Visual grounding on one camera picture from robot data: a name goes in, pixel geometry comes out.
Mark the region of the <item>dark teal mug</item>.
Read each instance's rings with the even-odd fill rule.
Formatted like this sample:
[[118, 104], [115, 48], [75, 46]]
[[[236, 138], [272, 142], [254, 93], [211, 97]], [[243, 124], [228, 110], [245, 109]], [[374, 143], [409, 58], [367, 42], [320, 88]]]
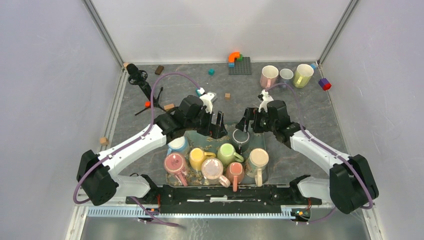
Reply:
[[238, 154], [242, 154], [249, 148], [250, 138], [249, 132], [235, 129], [230, 136], [230, 143]]

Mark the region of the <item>light pink hexagonal mug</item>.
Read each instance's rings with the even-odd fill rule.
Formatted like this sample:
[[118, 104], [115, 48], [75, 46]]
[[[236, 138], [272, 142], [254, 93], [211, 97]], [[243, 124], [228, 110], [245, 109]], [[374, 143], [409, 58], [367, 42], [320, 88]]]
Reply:
[[263, 89], [268, 89], [273, 86], [279, 76], [279, 70], [273, 65], [267, 65], [262, 68], [261, 77], [260, 77], [260, 86]]

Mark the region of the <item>blue-grey square mug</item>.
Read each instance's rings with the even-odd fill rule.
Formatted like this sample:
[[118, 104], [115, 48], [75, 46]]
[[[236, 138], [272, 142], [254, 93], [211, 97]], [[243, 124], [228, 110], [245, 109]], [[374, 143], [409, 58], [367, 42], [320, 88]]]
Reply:
[[279, 71], [279, 77], [281, 82], [289, 83], [294, 77], [294, 72], [289, 68], [283, 68]]

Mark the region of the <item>yellow-green hexagonal mug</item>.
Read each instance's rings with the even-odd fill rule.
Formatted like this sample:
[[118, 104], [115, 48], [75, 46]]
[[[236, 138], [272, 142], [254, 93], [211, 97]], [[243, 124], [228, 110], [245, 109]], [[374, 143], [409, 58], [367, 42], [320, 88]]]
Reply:
[[314, 68], [309, 64], [300, 64], [297, 66], [294, 78], [293, 85], [296, 88], [304, 88], [310, 81], [314, 74]]

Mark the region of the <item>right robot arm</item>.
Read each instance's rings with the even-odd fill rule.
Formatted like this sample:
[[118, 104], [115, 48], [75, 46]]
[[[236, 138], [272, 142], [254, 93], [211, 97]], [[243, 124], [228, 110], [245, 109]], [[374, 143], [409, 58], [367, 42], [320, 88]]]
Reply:
[[248, 107], [236, 129], [254, 133], [271, 132], [276, 140], [313, 161], [327, 179], [304, 175], [291, 182], [289, 199], [302, 204], [308, 198], [330, 202], [344, 214], [358, 208], [371, 209], [379, 189], [367, 159], [335, 150], [313, 136], [305, 127], [291, 121], [286, 103], [272, 100], [266, 108]]

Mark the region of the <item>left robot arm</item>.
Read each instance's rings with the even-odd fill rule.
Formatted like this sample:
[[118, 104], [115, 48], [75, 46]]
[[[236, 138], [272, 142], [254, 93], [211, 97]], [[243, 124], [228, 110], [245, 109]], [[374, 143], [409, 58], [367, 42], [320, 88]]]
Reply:
[[188, 95], [179, 106], [152, 116], [145, 129], [107, 150], [92, 150], [81, 156], [73, 193], [76, 204], [91, 202], [94, 206], [107, 203], [113, 197], [137, 197], [145, 204], [153, 203], [157, 190], [143, 176], [121, 175], [121, 171], [145, 154], [182, 137], [186, 131], [220, 139], [228, 134], [224, 113], [218, 111], [213, 123], [213, 102], [208, 94]]

